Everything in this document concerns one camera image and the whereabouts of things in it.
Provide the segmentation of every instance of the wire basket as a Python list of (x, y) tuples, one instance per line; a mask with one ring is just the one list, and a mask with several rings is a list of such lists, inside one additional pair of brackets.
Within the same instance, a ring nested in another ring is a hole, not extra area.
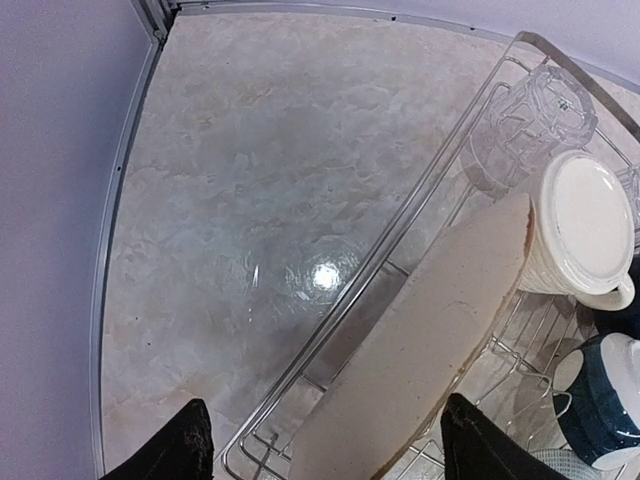
[[(222, 450), (218, 461), (228, 475), (236, 480), (287, 479), (297, 427), (357, 346), (349, 337), (350, 324), (363, 314), (378, 318), (441, 232), (494, 201), (465, 174), (460, 152), (491, 99), (539, 65), (568, 70), (591, 94), (600, 121), (584, 150), (606, 161), (621, 177), (628, 174), (634, 166), (630, 158), (640, 154), (640, 127), (599, 84), (544, 38), (528, 32), (516, 36), (328, 315)], [(400, 255), (416, 251), (409, 245), (415, 238), (420, 238), (419, 252), (409, 258)], [(595, 333), (578, 318), (570, 298), (516, 294), (482, 353), (464, 377), (454, 379), (453, 386), (522, 447), (568, 448), (551, 402), (551, 376), (564, 355)], [(336, 357), (334, 347), (340, 337), (347, 338), (347, 344), (350, 340), (351, 348), (337, 356), (340, 362), (335, 368), (318, 368), (319, 363), (326, 366), (319, 359)], [(440, 443), (436, 420), (385, 478), (443, 478)], [(610, 472), (608, 477), (620, 478), (624, 470)]]

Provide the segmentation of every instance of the cutting board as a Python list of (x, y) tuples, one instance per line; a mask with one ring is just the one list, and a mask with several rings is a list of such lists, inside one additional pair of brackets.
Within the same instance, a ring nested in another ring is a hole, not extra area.
[(384, 476), (486, 344), (518, 285), (533, 215), (520, 194), (445, 232), (296, 433), (290, 480)]

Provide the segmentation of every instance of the mug handle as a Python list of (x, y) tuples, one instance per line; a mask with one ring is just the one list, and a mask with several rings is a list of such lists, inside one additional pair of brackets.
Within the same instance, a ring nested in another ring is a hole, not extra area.
[(604, 295), (589, 295), (579, 293), (575, 297), (580, 303), (596, 310), (613, 312), (627, 308), (633, 302), (636, 295), (636, 288), (628, 273), (622, 278), (618, 288)]

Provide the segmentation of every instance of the dark blue and white bowl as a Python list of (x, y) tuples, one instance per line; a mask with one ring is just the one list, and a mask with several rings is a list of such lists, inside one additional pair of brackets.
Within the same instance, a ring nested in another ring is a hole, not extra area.
[(640, 341), (621, 333), (594, 337), (556, 368), (553, 406), (573, 451), (613, 470), (640, 454)]

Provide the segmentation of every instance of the white cup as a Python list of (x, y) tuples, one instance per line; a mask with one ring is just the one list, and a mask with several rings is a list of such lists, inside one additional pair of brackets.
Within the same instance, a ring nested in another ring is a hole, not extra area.
[(570, 150), (518, 190), (531, 195), (536, 222), (519, 288), (574, 295), (598, 310), (626, 308), (635, 296), (627, 273), (633, 217), (615, 174), (592, 155)]

